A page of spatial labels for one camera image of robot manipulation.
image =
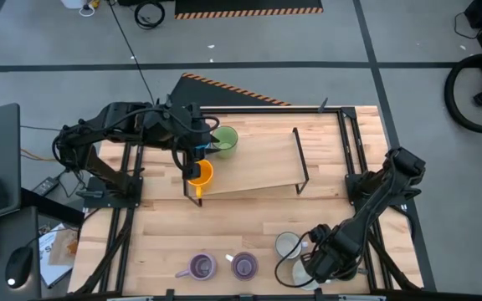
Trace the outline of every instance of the gray floor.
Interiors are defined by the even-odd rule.
[[[268,61],[367,62],[355,7],[350,0],[322,0],[319,15],[209,20],[167,19],[153,31],[139,29],[128,8],[120,23],[142,63]],[[470,0],[361,0],[379,62],[453,62],[480,53],[476,41],[453,33],[453,16]],[[102,3],[82,18],[59,1],[7,0],[0,13],[0,65],[133,64],[120,31]],[[472,33],[466,21],[461,28]],[[192,72],[298,105],[378,105],[370,69],[147,70],[155,97],[172,91]],[[444,108],[447,69],[382,69],[401,144],[428,163],[417,207],[439,291],[482,293],[482,135],[459,128]],[[464,113],[482,123],[469,97],[482,74],[469,70],[455,94]],[[113,101],[147,101],[136,71],[0,73],[0,105],[17,102],[22,123],[59,128],[91,118]],[[53,133],[22,130],[22,147],[50,156]],[[23,162],[23,186],[57,175],[56,164]],[[71,176],[64,178],[70,189]],[[69,202],[61,191],[52,198]],[[46,295],[65,291],[67,279]]]

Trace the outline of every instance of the caution tape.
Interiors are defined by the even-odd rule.
[[[178,13],[177,20],[194,18],[229,18],[229,17],[252,17],[252,16],[274,16],[304,13],[323,13],[323,8],[275,8],[275,9],[255,9],[243,11],[224,11],[224,12],[200,12],[200,13]]]
[[[290,103],[286,103],[284,101],[281,101],[281,100],[278,100],[278,99],[274,99],[272,97],[269,97],[269,96],[265,96],[265,95],[261,95],[261,94],[257,94],[255,92],[251,92],[251,91],[248,91],[246,89],[241,89],[241,88],[238,88],[238,87],[235,87],[235,86],[232,86],[231,84],[225,84],[225,83],[221,83],[217,80],[212,80],[212,79],[206,79],[205,77],[203,76],[199,76],[199,75],[196,75],[196,74],[189,74],[189,73],[184,73],[182,74],[182,77],[184,78],[189,78],[189,79],[194,79],[194,80],[198,80],[198,81],[201,81],[205,84],[211,84],[211,85],[214,85],[216,87],[219,87],[219,88],[223,88],[223,89],[228,89],[232,92],[236,92],[236,93],[239,93],[239,94],[244,94],[244,95],[247,95],[249,97],[253,97],[255,99],[260,99],[260,100],[263,100],[263,101],[267,101],[268,103],[271,103],[271,104],[275,104],[275,105],[291,105]]]

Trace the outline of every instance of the orange cup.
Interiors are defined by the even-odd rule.
[[[208,160],[198,161],[197,164],[200,165],[200,177],[187,182],[197,189],[197,198],[202,198],[203,190],[213,179],[213,166]]]

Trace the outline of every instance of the computer mouse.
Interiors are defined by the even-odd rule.
[[[31,272],[33,261],[33,249],[30,247],[19,247],[8,258],[5,269],[5,280],[10,288],[19,288],[25,284]]]

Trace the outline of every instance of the wooden board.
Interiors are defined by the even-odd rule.
[[[228,120],[222,125],[231,126]],[[213,165],[213,179],[203,198],[225,192],[300,184],[305,181],[295,134],[240,135],[231,158],[206,157]],[[195,189],[189,186],[189,194]]]
[[[370,170],[381,168],[387,143],[377,107],[356,107],[361,137]],[[318,223],[336,225],[354,214],[346,199],[346,165],[335,115],[218,115],[234,126],[240,135],[288,134],[299,129],[310,181],[300,196],[291,186],[216,195],[204,207],[196,207],[182,195],[180,171],[170,152],[147,150],[143,160],[142,204],[136,211],[127,262],[124,295],[164,295],[174,288],[178,295],[195,294],[294,294],[309,293],[285,288],[274,279],[274,239],[284,231],[298,234]],[[347,131],[352,143],[349,122]],[[123,145],[104,143],[100,157],[114,168],[120,166]],[[356,170],[358,159],[354,156]],[[91,274],[105,251],[111,209],[102,209],[83,226],[69,291],[76,290]],[[396,264],[418,286],[422,285],[408,222],[405,217],[387,210],[381,217],[382,234]],[[257,276],[239,282],[231,274],[226,254],[247,251],[259,260]],[[213,254],[218,261],[216,277],[207,282],[174,278],[187,268],[189,258],[199,252]],[[279,270],[291,283],[292,262]],[[377,284],[382,287],[378,271]],[[111,269],[110,288],[114,288],[118,260]],[[367,278],[359,275],[349,282],[323,284],[324,293],[367,293]]]

